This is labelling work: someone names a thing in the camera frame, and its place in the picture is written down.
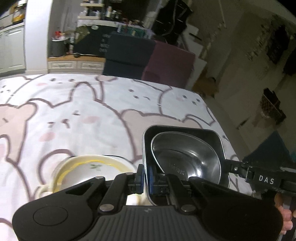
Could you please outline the person right hand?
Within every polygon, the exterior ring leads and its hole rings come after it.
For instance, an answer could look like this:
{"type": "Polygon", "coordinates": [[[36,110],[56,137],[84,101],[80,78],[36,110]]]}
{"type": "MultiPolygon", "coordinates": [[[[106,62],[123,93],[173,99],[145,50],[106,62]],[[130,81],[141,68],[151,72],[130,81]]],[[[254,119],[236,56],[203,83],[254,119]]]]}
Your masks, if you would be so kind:
{"type": "Polygon", "coordinates": [[[285,235],[287,231],[290,231],[293,228],[292,218],[295,217],[295,211],[291,212],[289,209],[284,209],[283,197],[280,193],[275,195],[274,203],[275,207],[280,211],[283,218],[283,225],[280,234],[285,235]]]}

